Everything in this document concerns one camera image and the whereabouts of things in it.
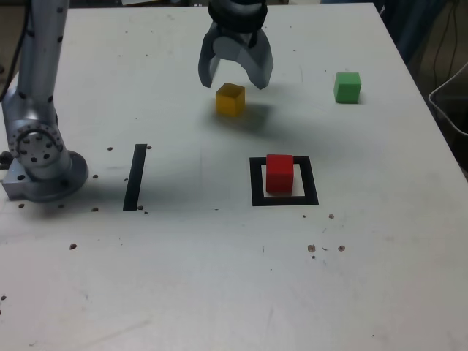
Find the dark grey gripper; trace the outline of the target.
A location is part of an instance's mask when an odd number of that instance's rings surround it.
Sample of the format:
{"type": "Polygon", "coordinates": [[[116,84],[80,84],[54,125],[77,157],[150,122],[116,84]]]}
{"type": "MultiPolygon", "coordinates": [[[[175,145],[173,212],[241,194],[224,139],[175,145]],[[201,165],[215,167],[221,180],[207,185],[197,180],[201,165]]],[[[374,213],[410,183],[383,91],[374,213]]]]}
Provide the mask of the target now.
{"type": "Polygon", "coordinates": [[[198,75],[203,86],[211,87],[220,59],[240,64],[258,89],[268,86],[273,56],[262,29],[243,33],[212,24],[203,38],[198,61],[198,75]]]}

